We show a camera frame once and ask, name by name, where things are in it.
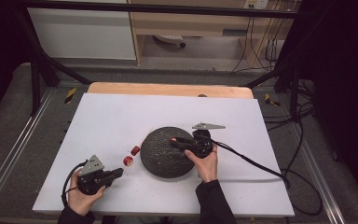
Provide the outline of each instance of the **metal clip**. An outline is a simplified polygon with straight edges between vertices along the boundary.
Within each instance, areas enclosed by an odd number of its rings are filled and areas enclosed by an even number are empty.
[[[210,124],[210,123],[199,123],[193,126],[193,129],[198,129],[198,130],[225,129],[225,128],[226,126]]]

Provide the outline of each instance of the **red object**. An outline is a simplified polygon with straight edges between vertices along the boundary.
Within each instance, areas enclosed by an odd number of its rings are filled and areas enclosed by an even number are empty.
[[[138,154],[138,152],[140,151],[141,149],[137,146],[135,146],[132,150],[131,150],[131,155],[132,156],[135,156],[136,154]]]
[[[133,164],[133,158],[132,157],[126,157],[124,158],[124,165],[131,166]]]

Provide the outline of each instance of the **wire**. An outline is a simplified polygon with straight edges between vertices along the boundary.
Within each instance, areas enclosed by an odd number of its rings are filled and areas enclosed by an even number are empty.
[[[283,180],[284,185],[286,186],[286,189],[290,189],[290,182],[289,182],[289,180],[286,178],[286,176],[284,176],[284,175],[282,175],[282,174],[280,174],[280,173],[278,173],[278,172],[275,172],[275,171],[273,171],[273,170],[271,170],[271,169],[269,169],[269,168],[267,168],[267,167],[265,167],[265,166],[263,166],[263,165],[261,165],[261,164],[255,162],[255,161],[252,161],[251,159],[245,157],[244,155],[242,155],[242,154],[240,154],[239,152],[237,152],[236,150],[234,150],[234,148],[229,147],[228,145],[226,145],[226,144],[224,144],[224,143],[216,142],[216,141],[214,141],[212,138],[207,137],[207,136],[203,136],[203,135],[200,135],[200,134],[194,134],[194,133],[193,133],[193,135],[194,135],[194,136],[197,136],[197,137],[199,137],[199,138],[207,139],[207,140],[211,141],[212,143],[215,143],[217,146],[222,147],[222,148],[224,148],[224,149],[227,149],[228,151],[230,151],[230,152],[234,153],[235,155],[241,157],[243,160],[245,160],[245,161],[251,163],[253,166],[255,166],[255,167],[257,167],[257,168],[259,168],[259,169],[261,169],[261,170],[264,170],[264,171],[266,171],[266,172],[268,172],[268,173],[270,173],[270,174],[276,175],[277,177],[279,177],[279,178],[281,178],[281,179]]]
[[[282,20],[281,23],[278,25],[278,28],[275,32],[275,35],[273,36],[273,38],[270,40],[270,42],[272,42],[271,44],[271,47],[270,47],[270,51],[271,51],[271,55],[270,57],[268,57],[268,51],[269,51],[269,42],[268,42],[268,45],[267,45],[267,49],[266,49],[266,52],[265,52],[265,56],[266,56],[266,60],[268,61],[276,61],[277,60],[277,48],[278,48],[278,42],[277,42],[277,37],[278,37],[278,34],[282,28],[282,25],[283,23],[285,22],[286,20]]]
[[[318,216],[319,214],[322,213],[322,210],[324,209],[324,203],[323,203],[323,199],[322,199],[322,195],[319,192],[319,190],[317,190],[315,188],[315,186],[309,182],[309,180],[307,180],[304,176],[300,175],[299,173],[293,171],[293,170],[288,170],[288,169],[281,169],[281,171],[285,171],[286,173],[292,173],[293,175],[296,175],[297,177],[299,177],[300,179],[302,179],[304,182],[306,182],[308,185],[310,185],[310,187],[316,192],[316,195],[318,197],[318,201],[319,201],[319,207],[318,210],[316,210],[315,212],[307,212],[301,208],[299,208],[297,205],[292,203],[292,206],[299,211],[300,213],[303,213],[305,215],[308,216]]]
[[[297,3],[297,0],[295,0],[295,4],[293,5],[292,9],[289,9],[289,10],[291,10],[291,11],[295,10],[296,3]]]
[[[303,105],[299,108],[298,114],[301,114],[301,110],[302,110],[303,106],[308,105],[308,104],[310,104],[310,103],[303,104]],[[303,128],[303,125],[302,125],[301,117],[300,117],[300,116],[299,116],[299,119],[298,119],[298,125],[300,126],[300,140],[299,140],[298,147],[297,147],[297,149],[296,149],[295,155],[294,155],[294,156],[292,157],[292,159],[290,160],[289,165],[286,167],[286,170],[290,170],[290,167],[292,167],[293,162],[295,161],[295,159],[296,159],[296,157],[297,157],[297,154],[298,154],[298,152],[299,152],[300,149],[301,149],[301,145],[302,145],[302,142],[303,142],[303,139],[304,139],[304,128]]]
[[[303,111],[303,107],[306,106],[306,105],[310,105],[310,104],[311,104],[311,102],[307,102],[307,103],[303,104],[303,105],[298,109],[298,112],[297,112],[298,117],[299,117],[299,119],[298,119],[298,125],[300,126],[300,139],[299,139],[299,143],[298,143],[298,146],[297,146],[297,148],[296,148],[295,154],[293,155],[292,159],[290,160],[290,162],[289,162],[287,168],[286,168],[286,169],[281,169],[281,171],[284,172],[283,176],[286,177],[286,178],[287,178],[287,175],[288,175],[289,173],[291,173],[291,174],[296,175],[296,176],[299,177],[300,179],[302,179],[305,183],[307,183],[307,184],[316,192],[317,197],[318,197],[319,207],[318,207],[318,209],[317,209],[316,211],[314,211],[314,212],[305,211],[305,210],[299,208],[299,207],[298,207],[297,205],[295,205],[294,203],[292,203],[292,206],[293,206],[297,211],[299,211],[299,212],[302,213],[302,214],[305,214],[305,215],[308,215],[308,216],[318,216],[319,214],[322,213],[323,208],[324,208],[324,206],[323,206],[323,199],[322,199],[322,196],[321,196],[320,192],[319,192],[319,191],[315,188],[315,186],[312,185],[312,183],[310,183],[304,176],[302,176],[302,175],[300,175],[299,173],[297,173],[297,172],[295,172],[295,171],[293,171],[293,170],[290,169],[290,168],[292,167],[292,165],[293,165],[293,163],[294,163],[294,161],[295,161],[297,155],[298,155],[299,150],[301,149],[301,145],[302,145],[302,142],[303,142],[303,139],[304,139],[304,128],[303,128],[301,119],[303,119],[303,118],[306,117],[307,115],[313,113],[313,107],[308,108],[308,109],[306,109],[305,111]],[[270,122],[281,123],[281,124],[279,124],[279,125],[277,125],[277,126],[274,127],[274,128],[276,128],[276,127],[278,127],[278,126],[280,126],[280,125],[282,126],[282,125],[284,125],[284,124],[286,124],[286,123],[289,123],[289,122],[292,122],[292,121],[293,121],[293,118],[292,118],[292,116],[290,116],[289,119],[285,119],[285,120],[281,120],[281,121],[270,121]]]
[[[261,67],[267,68],[267,67],[265,67],[265,66],[261,63],[260,58],[258,57],[258,55],[257,55],[257,53],[255,52],[255,49],[254,49],[254,47],[253,47],[253,43],[252,43],[253,38],[252,38],[252,36],[253,36],[253,28],[254,28],[254,26],[255,26],[255,17],[252,17],[251,43],[250,43],[250,44],[251,44],[251,48],[252,48],[253,53],[255,54],[255,57],[257,58],[258,62],[260,63]]]
[[[78,189],[78,188],[79,187],[74,187],[74,188],[68,189],[65,193],[68,193],[69,191],[74,190],[74,189]]]
[[[258,68],[243,68],[243,69],[240,69],[240,70],[237,70],[235,72],[231,72],[230,74],[234,74],[234,73],[238,73],[238,72],[241,72],[241,71],[248,71],[248,70],[258,70],[258,69],[265,69],[265,70],[268,70],[266,69],[265,67],[258,67]]]
[[[319,20],[316,22],[316,24],[311,27],[310,31],[301,39],[301,42],[299,42],[295,48],[293,50],[291,50],[288,55],[281,60],[280,65],[286,63],[294,54],[295,52],[299,51],[300,47],[302,47],[301,45],[306,42],[306,40],[308,38],[310,38],[310,36],[315,32],[315,30],[318,28],[319,24],[322,22],[322,20],[324,19],[325,15],[327,14],[327,11],[329,11],[329,9],[331,8],[331,6],[333,5],[334,0],[330,0],[330,2],[328,3],[328,6],[326,7],[324,14],[319,18]]]
[[[304,112],[300,113],[300,114],[299,114],[299,117],[300,117],[300,118],[305,118],[306,116],[312,114],[313,111],[314,111],[314,108],[313,108],[313,107],[308,108],[308,109],[305,110]],[[293,118],[292,118],[291,116],[289,116],[289,119],[280,120],[280,121],[265,120],[265,123],[278,123],[278,125],[273,126],[273,127],[270,127],[270,128],[267,129],[267,131],[272,131],[272,130],[277,129],[277,128],[280,128],[280,127],[282,127],[282,126],[284,126],[284,125],[286,125],[286,124],[289,124],[289,123],[291,123],[291,122],[293,122],[293,121],[294,121]]]
[[[66,193],[67,193],[69,190],[72,190],[72,189],[68,189],[68,191],[66,191],[66,186],[68,185],[69,179],[71,179],[72,174],[77,170],[77,168],[86,165],[87,161],[88,161],[88,160],[86,160],[86,161],[84,161],[84,162],[81,162],[81,163],[79,163],[77,166],[75,166],[75,168],[72,169],[72,171],[71,171],[71,172],[69,173],[69,175],[66,177],[65,183],[63,184],[62,195],[61,195],[61,199],[62,199],[62,203],[63,203],[63,206],[64,206],[64,207],[68,206],[68,201],[66,200]]]
[[[251,18],[249,17],[249,20],[248,20],[248,26],[246,27],[246,34],[245,34],[245,46],[243,47],[243,51],[242,51],[242,55],[241,55],[241,58],[240,58],[240,61],[237,63],[237,65],[235,66],[235,68],[230,72],[230,74],[234,74],[236,72],[235,69],[237,69],[237,67],[240,65],[242,59],[243,59],[243,56],[245,55],[245,51],[246,51],[246,42],[248,42],[248,30],[249,30],[249,25],[251,23]]]

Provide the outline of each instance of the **left hand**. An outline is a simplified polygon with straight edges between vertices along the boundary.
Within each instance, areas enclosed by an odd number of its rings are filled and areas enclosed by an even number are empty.
[[[77,177],[80,170],[74,172],[71,176],[70,189],[77,187]],[[85,216],[91,209],[92,205],[100,198],[103,197],[103,192],[106,187],[101,187],[96,194],[86,195],[83,194],[79,189],[72,189],[68,192],[68,205],[76,213],[81,216]]]

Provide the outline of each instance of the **tripod leg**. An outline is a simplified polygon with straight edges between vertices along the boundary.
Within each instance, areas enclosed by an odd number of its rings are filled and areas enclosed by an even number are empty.
[[[257,85],[269,80],[272,77],[279,77],[282,74],[282,72],[285,71],[286,68],[287,68],[286,65],[275,68],[273,71],[268,72],[264,76],[257,78],[256,80],[251,81],[248,84],[241,85],[240,87],[247,87],[249,89],[252,89],[253,87],[256,87]]]
[[[76,79],[77,81],[83,83],[83,84],[91,84],[92,81],[82,77],[81,75],[79,75],[78,73],[72,71],[71,69],[67,68],[66,66],[64,66],[61,63],[58,63],[57,61],[55,61],[54,59],[52,59],[50,56],[48,56],[45,52],[44,52],[45,58],[56,68],[60,69],[62,72],[64,72],[66,75]]]
[[[29,22],[26,20],[24,15],[25,8],[23,7],[14,7],[12,6],[11,12],[16,18],[18,25],[25,33],[25,36],[30,43],[32,48],[32,55],[37,60],[38,63],[38,71],[42,75],[43,79],[46,81],[48,86],[58,86],[60,83],[55,71],[52,67],[47,63],[46,59],[43,55],[43,49],[40,46],[39,40],[37,39],[36,33],[34,32],[33,28],[30,26]]]

